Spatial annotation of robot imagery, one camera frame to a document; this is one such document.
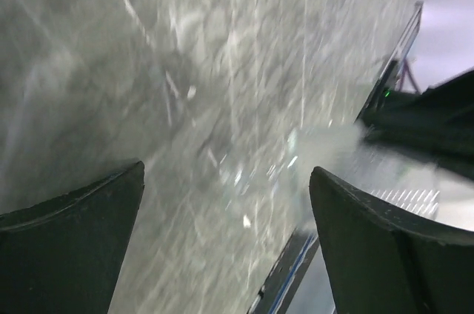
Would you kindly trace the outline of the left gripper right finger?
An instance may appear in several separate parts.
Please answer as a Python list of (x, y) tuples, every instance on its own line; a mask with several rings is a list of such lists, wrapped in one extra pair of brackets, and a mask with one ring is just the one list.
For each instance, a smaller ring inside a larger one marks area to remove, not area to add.
[(473, 312), (473, 232), (403, 210), (322, 167), (309, 191), (337, 313)]

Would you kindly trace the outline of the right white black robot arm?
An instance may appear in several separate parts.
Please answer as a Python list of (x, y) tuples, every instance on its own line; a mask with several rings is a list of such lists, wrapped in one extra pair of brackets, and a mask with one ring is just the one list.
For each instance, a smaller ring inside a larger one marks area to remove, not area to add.
[(374, 86), (358, 119), (372, 140), (427, 153), (440, 166), (473, 179), (473, 71), (468, 70), (423, 93)]

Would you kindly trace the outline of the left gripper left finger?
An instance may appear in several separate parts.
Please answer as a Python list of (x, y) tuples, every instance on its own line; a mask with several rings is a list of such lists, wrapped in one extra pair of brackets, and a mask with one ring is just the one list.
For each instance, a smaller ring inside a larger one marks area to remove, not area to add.
[(1, 215), (1, 312), (107, 313), (143, 192), (137, 161)]

